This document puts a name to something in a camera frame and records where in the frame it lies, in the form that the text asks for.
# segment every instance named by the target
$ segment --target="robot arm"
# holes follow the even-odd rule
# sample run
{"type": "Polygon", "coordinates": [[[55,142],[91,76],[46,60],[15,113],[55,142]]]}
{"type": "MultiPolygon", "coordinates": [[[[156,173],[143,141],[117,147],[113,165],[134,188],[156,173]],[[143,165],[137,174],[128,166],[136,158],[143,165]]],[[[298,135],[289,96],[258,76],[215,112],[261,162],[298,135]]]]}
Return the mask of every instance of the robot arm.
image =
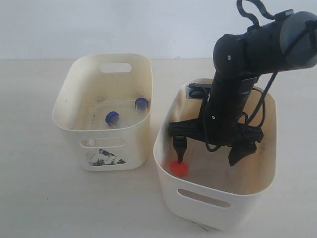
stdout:
{"type": "Polygon", "coordinates": [[[229,162],[234,166],[242,158],[256,152],[256,142],[264,134],[261,126],[249,126],[259,108],[264,108],[264,98],[278,72],[311,68],[317,64],[317,16],[301,11],[284,11],[275,16],[269,14],[259,0],[254,3],[261,14],[273,22],[259,26],[252,14],[237,1],[240,14],[253,22],[243,35],[226,34],[214,48],[213,61],[216,73],[212,85],[189,85],[200,92],[195,98],[202,99],[197,119],[171,122],[168,133],[173,137],[173,146],[178,161],[183,160],[187,148],[186,138],[202,141],[210,152],[221,146],[232,147],[229,162]],[[263,74],[273,76],[263,91],[261,99],[249,117],[243,112],[254,84],[263,74]],[[246,117],[244,124],[239,123],[246,117]]]}

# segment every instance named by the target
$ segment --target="white plastic bin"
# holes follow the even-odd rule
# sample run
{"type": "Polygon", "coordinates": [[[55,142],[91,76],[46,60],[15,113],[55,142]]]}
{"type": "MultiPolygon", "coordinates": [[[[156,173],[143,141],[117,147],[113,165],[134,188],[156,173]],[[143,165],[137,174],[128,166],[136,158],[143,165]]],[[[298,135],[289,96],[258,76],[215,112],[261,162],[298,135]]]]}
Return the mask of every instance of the white plastic bin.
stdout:
{"type": "Polygon", "coordinates": [[[131,170],[151,152],[151,64],[137,54],[97,54],[71,67],[53,109],[53,121],[88,171],[131,170]],[[149,107],[140,114],[135,100],[149,107]],[[116,111],[126,127],[113,128],[106,115],[116,111]]]}
{"type": "MultiPolygon", "coordinates": [[[[172,138],[167,134],[168,123],[198,117],[201,100],[186,99],[189,83],[211,83],[199,79],[183,85],[173,102],[159,131],[154,158],[167,207],[185,219],[220,230],[233,230],[242,226],[261,194],[275,178],[276,159],[276,108],[270,94],[265,99],[266,120],[262,127],[264,139],[257,144],[255,154],[231,167],[228,161],[230,148],[222,147],[215,153],[207,151],[202,142],[187,139],[188,149],[184,161],[189,170],[185,177],[174,176],[169,165],[177,160],[172,138]]],[[[244,111],[249,115],[259,101],[260,93],[253,91],[244,111]]],[[[259,111],[251,125],[262,118],[259,111]]]]}

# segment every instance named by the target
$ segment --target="basket handle hole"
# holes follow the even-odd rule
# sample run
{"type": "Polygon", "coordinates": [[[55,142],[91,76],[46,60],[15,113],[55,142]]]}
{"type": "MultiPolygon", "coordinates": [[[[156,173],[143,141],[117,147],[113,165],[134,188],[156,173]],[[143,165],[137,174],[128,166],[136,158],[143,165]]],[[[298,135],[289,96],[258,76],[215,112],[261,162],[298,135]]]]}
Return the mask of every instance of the basket handle hole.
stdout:
{"type": "Polygon", "coordinates": [[[207,196],[204,196],[204,195],[201,195],[201,194],[198,194],[198,193],[195,193],[195,192],[191,192],[191,191],[188,191],[188,190],[185,190],[185,189],[180,189],[179,188],[177,191],[181,195],[183,195],[185,197],[189,197],[189,198],[192,198],[192,199],[195,199],[195,200],[198,200],[198,201],[201,201],[201,202],[205,202],[205,203],[208,203],[208,204],[211,204],[211,205],[214,205],[214,206],[223,207],[223,208],[231,207],[231,204],[228,203],[228,202],[225,202],[225,201],[222,201],[222,200],[218,200],[218,199],[215,199],[215,198],[211,198],[211,197],[207,197],[207,196]]]}
{"type": "Polygon", "coordinates": [[[85,148],[114,148],[124,146],[125,141],[122,138],[88,139],[81,140],[80,144],[85,148]]]}
{"type": "Polygon", "coordinates": [[[129,63],[102,63],[100,70],[102,73],[128,73],[132,66],[129,63]]]}

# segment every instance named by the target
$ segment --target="white table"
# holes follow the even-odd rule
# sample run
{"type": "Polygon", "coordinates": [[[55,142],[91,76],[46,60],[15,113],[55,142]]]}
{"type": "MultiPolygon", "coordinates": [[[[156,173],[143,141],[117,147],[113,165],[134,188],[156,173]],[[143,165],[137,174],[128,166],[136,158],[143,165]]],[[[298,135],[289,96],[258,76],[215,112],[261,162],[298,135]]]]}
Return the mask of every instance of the white table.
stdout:
{"type": "MultiPolygon", "coordinates": [[[[270,90],[278,108],[277,177],[249,222],[222,232],[166,208],[152,156],[133,171],[92,173],[65,155],[52,109],[72,63],[0,62],[1,238],[317,237],[317,67],[278,75],[270,90]]],[[[179,87],[213,77],[214,68],[210,59],[152,64],[154,142],[179,87]]]]}

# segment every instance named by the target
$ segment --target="blue bottle cap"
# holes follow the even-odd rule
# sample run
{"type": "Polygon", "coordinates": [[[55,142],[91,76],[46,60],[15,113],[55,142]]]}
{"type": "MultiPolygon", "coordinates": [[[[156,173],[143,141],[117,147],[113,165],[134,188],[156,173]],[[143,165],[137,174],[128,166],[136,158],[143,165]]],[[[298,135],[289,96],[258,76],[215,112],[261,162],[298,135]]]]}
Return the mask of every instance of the blue bottle cap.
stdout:
{"type": "Polygon", "coordinates": [[[106,116],[106,123],[109,125],[114,125],[119,120],[119,114],[117,112],[110,112],[106,116]]]}
{"type": "Polygon", "coordinates": [[[137,100],[135,100],[135,107],[138,110],[144,111],[146,108],[148,108],[148,106],[149,106],[149,102],[145,98],[138,98],[137,100]]]}

